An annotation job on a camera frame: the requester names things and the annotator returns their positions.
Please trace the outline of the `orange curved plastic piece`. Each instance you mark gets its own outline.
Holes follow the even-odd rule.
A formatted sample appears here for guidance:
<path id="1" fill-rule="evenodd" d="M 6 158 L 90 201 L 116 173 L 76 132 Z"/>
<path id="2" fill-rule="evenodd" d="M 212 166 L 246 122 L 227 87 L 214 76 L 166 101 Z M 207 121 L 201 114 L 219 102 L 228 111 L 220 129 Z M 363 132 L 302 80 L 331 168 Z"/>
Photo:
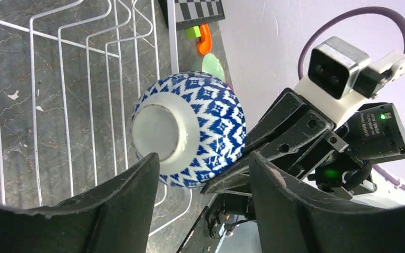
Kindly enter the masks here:
<path id="1" fill-rule="evenodd" d="M 208 24 L 203 24 L 199 27 L 201 36 L 197 44 L 197 50 L 200 56 L 204 56 L 212 50 L 212 38 Z"/>

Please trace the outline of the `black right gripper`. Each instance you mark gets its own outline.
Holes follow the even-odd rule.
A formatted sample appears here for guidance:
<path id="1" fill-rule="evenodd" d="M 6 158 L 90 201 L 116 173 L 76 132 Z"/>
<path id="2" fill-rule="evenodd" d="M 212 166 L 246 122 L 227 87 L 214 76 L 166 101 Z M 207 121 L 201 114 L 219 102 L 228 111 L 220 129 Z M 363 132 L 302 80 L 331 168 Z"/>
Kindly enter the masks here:
<path id="1" fill-rule="evenodd" d="M 207 181 L 200 193 L 253 194 L 263 252 L 405 252 L 405 206 L 361 205 L 297 179 L 325 159 L 319 143 L 334 127 L 285 88 L 247 134 L 245 149 L 256 152 Z"/>

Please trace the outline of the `pale green ceramic bowl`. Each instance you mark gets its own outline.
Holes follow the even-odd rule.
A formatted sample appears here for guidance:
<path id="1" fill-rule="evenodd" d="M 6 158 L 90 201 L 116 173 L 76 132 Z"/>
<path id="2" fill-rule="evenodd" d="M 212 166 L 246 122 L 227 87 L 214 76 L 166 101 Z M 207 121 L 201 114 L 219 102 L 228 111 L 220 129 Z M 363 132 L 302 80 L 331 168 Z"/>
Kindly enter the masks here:
<path id="1" fill-rule="evenodd" d="M 211 74 L 226 82 L 225 70 L 219 58 L 213 53 L 200 56 L 192 65 L 191 71 L 200 71 Z"/>

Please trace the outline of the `black white chessboard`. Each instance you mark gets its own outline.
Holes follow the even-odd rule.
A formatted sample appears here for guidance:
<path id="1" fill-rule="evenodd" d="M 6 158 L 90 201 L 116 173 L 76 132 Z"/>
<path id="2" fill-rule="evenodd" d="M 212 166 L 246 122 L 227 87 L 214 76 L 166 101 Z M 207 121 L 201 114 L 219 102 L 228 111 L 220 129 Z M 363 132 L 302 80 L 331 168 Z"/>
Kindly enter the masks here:
<path id="1" fill-rule="evenodd" d="M 216 22 L 225 19 L 221 1 L 174 0 L 176 30 Z"/>

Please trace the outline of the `blue white patterned bowl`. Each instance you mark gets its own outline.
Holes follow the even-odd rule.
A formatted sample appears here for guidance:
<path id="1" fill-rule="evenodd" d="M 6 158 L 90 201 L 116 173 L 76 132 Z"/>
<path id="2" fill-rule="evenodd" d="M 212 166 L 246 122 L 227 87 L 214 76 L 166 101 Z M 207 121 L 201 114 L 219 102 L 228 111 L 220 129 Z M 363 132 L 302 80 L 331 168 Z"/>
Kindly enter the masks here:
<path id="1" fill-rule="evenodd" d="M 159 181 L 200 188 L 240 159 L 246 122 L 232 89 L 214 75 L 189 71 L 147 88 L 130 118 L 136 157 L 159 157 Z"/>

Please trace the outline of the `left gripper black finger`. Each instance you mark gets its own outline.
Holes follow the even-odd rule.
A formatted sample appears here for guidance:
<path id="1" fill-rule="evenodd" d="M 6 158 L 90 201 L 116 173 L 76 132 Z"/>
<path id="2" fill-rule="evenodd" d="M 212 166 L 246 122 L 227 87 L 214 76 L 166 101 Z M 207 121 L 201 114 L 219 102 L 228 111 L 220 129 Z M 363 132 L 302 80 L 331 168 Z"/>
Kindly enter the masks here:
<path id="1" fill-rule="evenodd" d="M 0 205 L 0 252 L 145 252 L 158 178 L 151 153 L 56 206 Z"/>

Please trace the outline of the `lime green cube block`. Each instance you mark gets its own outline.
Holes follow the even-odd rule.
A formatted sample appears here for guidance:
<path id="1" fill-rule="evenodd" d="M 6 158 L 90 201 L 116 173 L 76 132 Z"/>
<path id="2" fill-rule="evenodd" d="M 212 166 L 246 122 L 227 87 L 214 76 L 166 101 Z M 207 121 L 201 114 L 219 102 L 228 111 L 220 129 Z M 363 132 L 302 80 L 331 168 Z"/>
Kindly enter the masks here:
<path id="1" fill-rule="evenodd" d="M 188 40 L 195 40 L 201 37 L 201 31 L 199 26 L 192 26 L 185 29 L 186 38 Z"/>

